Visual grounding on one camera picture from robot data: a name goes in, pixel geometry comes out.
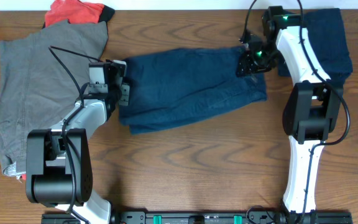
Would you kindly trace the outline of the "dark blue shorts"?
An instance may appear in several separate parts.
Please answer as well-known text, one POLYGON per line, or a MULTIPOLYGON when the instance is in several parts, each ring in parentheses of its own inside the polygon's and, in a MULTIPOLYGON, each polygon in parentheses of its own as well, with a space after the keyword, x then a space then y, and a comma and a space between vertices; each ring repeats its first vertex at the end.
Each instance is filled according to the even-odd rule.
POLYGON ((132 134, 177 128, 267 99, 263 74, 237 77, 242 47, 175 49, 126 58, 132 134))

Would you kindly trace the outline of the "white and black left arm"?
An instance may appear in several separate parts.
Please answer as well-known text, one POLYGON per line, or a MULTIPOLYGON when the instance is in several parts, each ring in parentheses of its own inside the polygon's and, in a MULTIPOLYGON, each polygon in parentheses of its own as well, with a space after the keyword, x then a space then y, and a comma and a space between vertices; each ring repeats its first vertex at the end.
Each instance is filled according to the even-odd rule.
POLYGON ((116 105, 128 105, 126 68, 120 60, 91 63, 74 108, 51 127, 28 134, 26 196, 59 210, 42 215, 42 223, 118 223, 111 203, 93 190, 88 141, 116 105))

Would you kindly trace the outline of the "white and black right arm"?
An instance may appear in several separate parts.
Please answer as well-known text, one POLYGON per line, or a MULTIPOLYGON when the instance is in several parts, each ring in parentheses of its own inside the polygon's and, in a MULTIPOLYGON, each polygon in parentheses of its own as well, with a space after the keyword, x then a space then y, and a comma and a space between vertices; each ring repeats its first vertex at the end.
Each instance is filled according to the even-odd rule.
POLYGON ((317 223, 315 187, 321 153, 333 132, 339 108, 348 109, 343 86, 332 81, 311 47, 303 14, 287 14, 281 6, 270 6, 262 16, 265 40, 244 29, 239 39, 244 52, 236 75, 268 72, 282 58, 293 82, 282 124, 290 142, 288 182, 282 198, 283 211, 275 223, 317 223))

